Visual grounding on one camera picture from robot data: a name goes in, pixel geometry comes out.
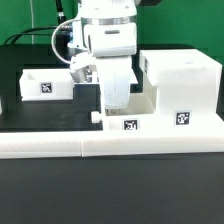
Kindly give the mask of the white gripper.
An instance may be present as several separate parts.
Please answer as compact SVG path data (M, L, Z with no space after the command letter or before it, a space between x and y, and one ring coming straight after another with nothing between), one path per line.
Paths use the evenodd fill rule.
M97 58L95 63L104 107L126 108L130 97L132 58L130 56Z

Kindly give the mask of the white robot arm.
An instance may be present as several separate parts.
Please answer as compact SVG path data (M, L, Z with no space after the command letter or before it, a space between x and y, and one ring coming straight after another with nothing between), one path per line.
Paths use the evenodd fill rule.
M162 0L79 0L77 14L83 52L72 57L75 70L93 67L99 77L105 109L126 108L137 53L137 7Z

